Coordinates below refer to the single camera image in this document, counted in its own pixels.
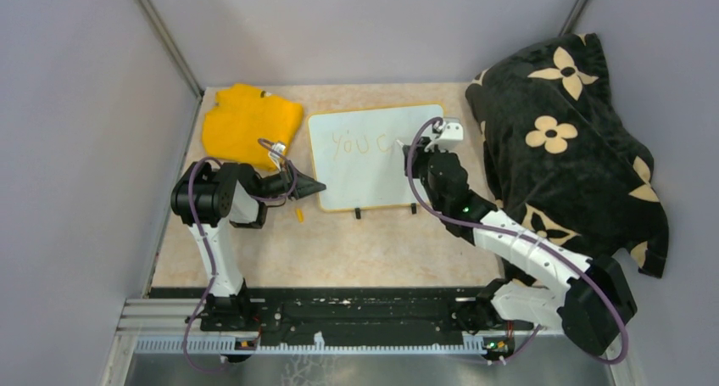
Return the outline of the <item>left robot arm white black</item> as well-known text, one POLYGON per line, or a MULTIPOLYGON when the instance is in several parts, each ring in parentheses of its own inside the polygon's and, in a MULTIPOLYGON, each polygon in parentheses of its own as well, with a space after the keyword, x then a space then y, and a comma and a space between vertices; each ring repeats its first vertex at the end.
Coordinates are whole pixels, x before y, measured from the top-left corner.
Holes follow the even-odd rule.
POLYGON ((202 330, 256 327, 258 312, 237 264, 231 229, 260 229, 272 202, 324 190, 326 184, 293 168, 261 176, 246 163, 191 163, 171 191, 170 207, 197 243, 208 276, 201 308, 193 313, 202 330))

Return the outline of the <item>yellow framed whiteboard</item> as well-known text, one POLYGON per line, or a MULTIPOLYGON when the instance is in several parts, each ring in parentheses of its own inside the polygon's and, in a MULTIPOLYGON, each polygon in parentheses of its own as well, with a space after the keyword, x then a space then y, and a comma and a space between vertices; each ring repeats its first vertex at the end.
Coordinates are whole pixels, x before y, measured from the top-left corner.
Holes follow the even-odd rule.
POLYGON ((308 118, 315 180, 325 212, 399 207, 415 202, 404 175, 404 154, 426 121, 442 117, 440 103, 345 110, 308 118))

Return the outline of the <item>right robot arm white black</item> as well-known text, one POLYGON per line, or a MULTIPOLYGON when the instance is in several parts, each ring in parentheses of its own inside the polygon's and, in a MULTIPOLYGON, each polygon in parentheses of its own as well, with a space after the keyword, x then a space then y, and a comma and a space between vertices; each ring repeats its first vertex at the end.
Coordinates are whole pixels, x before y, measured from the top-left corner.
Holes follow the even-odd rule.
POLYGON ((583 352, 615 365, 628 353, 637 305, 619 263, 551 243, 469 188, 459 157, 429 137, 401 144, 404 175, 419 206, 457 238, 519 267, 540 287, 499 281, 477 306, 482 325, 531 322, 560 329, 583 352))

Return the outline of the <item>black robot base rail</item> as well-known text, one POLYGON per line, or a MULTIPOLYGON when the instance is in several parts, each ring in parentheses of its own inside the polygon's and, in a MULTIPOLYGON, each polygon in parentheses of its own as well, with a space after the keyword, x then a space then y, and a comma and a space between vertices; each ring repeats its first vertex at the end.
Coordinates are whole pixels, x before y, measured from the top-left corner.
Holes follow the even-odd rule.
POLYGON ((216 352, 235 363, 252 355, 439 353, 513 355, 515 330, 494 312, 485 287, 242 288, 210 295, 187 319, 185 356, 216 352))

